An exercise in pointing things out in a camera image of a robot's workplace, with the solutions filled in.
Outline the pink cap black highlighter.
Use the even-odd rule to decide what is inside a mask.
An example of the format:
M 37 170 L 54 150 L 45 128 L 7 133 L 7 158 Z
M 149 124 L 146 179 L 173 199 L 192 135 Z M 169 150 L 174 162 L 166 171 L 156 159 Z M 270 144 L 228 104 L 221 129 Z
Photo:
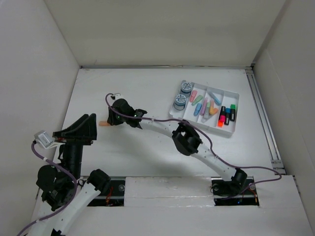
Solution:
M 226 118 L 226 111 L 225 111 L 225 109 L 226 109 L 225 106 L 221 106 L 219 121 L 223 122 L 223 123 L 225 122 L 225 118 Z

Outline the green cap clear marker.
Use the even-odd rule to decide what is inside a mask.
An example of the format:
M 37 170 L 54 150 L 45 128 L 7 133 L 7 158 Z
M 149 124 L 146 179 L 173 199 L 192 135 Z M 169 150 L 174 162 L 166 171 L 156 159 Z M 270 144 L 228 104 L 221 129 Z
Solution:
M 208 118 L 210 115 L 211 102 L 208 102 L 204 112 L 204 118 Z

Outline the orange cap black highlighter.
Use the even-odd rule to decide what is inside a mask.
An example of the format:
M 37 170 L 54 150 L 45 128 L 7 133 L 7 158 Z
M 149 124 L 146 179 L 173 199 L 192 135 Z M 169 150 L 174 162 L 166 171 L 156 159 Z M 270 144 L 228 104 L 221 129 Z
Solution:
M 218 127 L 223 127 L 223 125 L 224 125 L 224 122 L 221 121 L 221 120 L 219 120 L 219 121 L 218 121 Z

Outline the purple translucent marker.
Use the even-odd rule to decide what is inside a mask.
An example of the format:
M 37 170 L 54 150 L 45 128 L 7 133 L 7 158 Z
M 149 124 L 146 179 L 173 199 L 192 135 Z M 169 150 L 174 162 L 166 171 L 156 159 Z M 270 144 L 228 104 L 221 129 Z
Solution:
M 200 115 L 204 116 L 205 110 L 206 110 L 206 106 L 207 106 L 207 102 L 208 102 L 208 98 L 204 98 L 202 107 L 201 107 L 201 111 L 200 111 Z

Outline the blue cap clear marker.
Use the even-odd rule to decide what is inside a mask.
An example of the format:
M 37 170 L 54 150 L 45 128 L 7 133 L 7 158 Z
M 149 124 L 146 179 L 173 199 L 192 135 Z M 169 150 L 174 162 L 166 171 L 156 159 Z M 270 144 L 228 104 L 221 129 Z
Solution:
M 214 102 L 219 106 L 221 105 L 221 101 L 215 96 L 215 94 L 211 91 L 208 91 L 208 94 L 213 98 Z

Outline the blue cap black highlighter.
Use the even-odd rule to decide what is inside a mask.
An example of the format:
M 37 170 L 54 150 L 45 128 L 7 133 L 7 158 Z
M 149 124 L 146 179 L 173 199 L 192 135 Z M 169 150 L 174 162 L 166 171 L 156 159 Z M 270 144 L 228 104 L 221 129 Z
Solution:
M 230 110 L 230 108 L 226 108 L 226 109 L 225 109 L 225 122 L 224 122 L 225 125 L 229 125 L 229 122 L 230 122 L 230 115 L 231 115 L 231 110 Z

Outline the yellow cap translucent marker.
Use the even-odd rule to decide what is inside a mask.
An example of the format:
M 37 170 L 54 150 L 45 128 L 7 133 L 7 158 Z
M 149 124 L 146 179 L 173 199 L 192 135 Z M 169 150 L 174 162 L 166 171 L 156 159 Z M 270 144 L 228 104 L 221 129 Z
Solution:
M 214 104 L 215 104 L 215 101 L 212 99 L 210 101 L 210 109 L 209 109 L 209 115 L 211 115 L 211 116 L 213 116 L 213 115 L 218 113 L 218 108 L 215 108 Z

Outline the green cap black highlighter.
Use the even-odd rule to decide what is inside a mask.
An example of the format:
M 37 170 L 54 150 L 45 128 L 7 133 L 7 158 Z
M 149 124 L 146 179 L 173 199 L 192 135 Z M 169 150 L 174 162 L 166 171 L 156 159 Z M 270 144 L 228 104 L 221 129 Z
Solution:
M 236 105 L 231 104 L 230 105 L 230 120 L 235 121 L 235 119 L 236 119 Z

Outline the blue eraser case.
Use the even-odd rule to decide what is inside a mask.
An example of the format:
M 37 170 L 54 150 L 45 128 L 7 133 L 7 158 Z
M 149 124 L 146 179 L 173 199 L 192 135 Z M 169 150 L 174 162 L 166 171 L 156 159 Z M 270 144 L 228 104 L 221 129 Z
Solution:
M 197 103 L 196 106 L 195 106 L 195 110 L 194 110 L 194 113 L 193 115 L 195 117 L 199 116 L 199 113 L 201 111 L 201 108 L 202 108 L 202 104 L 201 103 Z

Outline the green eraser case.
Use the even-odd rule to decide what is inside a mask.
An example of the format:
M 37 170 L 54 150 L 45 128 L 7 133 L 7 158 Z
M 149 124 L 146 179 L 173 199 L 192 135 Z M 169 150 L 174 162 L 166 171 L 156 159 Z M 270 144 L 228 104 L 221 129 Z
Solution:
M 192 102 L 192 105 L 195 106 L 197 103 L 199 103 L 203 99 L 202 95 L 198 95 Z

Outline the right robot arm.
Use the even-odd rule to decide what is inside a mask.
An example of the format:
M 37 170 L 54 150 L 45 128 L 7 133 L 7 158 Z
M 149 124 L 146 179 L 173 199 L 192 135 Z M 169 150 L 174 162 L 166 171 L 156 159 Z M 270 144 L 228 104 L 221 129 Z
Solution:
M 109 93 L 105 96 L 109 117 L 107 122 L 113 125 L 128 124 L 133 128 L 150 130 L 172 139 L 177 151 L 192 156 L 214 170 L 223 180 L 223 188 L 229 197 L 238 195 L 245 189 L 247 174 L 239 167 L 222 161 L 201 140 L 198 129 L 186 120 L 156 119 L 146 117 L 147 111 L 133 109 L 121 94 Z

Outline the blue patterned tape roll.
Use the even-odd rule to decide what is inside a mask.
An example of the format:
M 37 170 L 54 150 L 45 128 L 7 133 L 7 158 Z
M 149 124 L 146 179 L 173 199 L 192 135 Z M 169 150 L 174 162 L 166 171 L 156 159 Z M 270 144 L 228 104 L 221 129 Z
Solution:
M 193 89 L 193 85 L 191 82 L 183 81 L 180 86 L 180 93 L 190 94 L 192 89 Z

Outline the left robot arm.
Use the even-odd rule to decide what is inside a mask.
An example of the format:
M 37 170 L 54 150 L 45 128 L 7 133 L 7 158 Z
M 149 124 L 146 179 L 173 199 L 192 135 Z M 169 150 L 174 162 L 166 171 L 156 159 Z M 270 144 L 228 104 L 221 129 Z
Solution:
M 97 139 L 96 115 L 84 114 L 71 126 L 49 135 L 41 130 L 34 136 L 33 153 L 45 161 L 37 173 L 42 191 L 38 219 L 26 226 L 30 236 L 65 236 L 71 225 L 97 196 L 112 192 L 111 178 L 93 170 L 81 180 L 83 147 Z

